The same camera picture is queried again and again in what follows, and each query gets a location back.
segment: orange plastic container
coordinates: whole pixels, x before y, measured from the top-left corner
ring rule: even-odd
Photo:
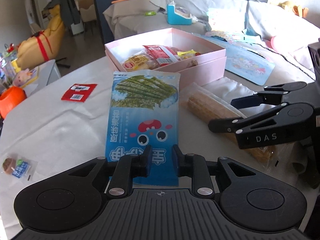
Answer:
[[[0,115],[5,118],[18,104],[27,98],[22,88],[10,87],[0,96]]]

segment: green logo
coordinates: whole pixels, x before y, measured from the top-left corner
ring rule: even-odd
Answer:
[[[20,166],[23,163],[22,159],[17,160],[17,166]]]

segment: pink box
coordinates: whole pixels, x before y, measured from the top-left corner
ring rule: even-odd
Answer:
[[[143,49],[143,45],[172,46],[182,51],[195,50],[201,55],[180,60],[155,70],[181,73],[180,89],[196,82],[202,86],[223,77],[226,50],[210,41],[174,28],[142,33],[105,44],[109,56],[119,71],[126,72],[121,62]],[[191,61],[198,65],[187,67]]]

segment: black cord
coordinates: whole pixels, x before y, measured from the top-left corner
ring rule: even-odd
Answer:
[[[269,51],[271,51],[271,52],[273,52],[273,53],[276,53],[276,54],[280,55],[280,56],[283,57],[287,62],[289,62],[291,65],[295,66],[295,67],[298,68],[300,71],[302,71],[303,73],[305,73],[309,78],[311,78],[312,80],[316,81],[316,80],[315,80],[314,78],[312,78],[308,73],[304,72],[299,66],[296,66],[295,64],[291,63],[291,62],[290,62],[284,55],[282,55],[281,53],[278,53],[278,52],[274,51],[273,49],[267,48],[267,47],[265,47],[265,46],[263,46],[263,45],[261,45],[261,44],[258,44],[258,45],[260,45],[261,47],[263,47],[263,48],[265,48],[265,49],[267,49],[267,50],[269,50]]]

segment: red packet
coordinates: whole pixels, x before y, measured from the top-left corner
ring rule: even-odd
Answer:
[[[64,93],[61,100],[84,102],[97,84],[74,84]]]

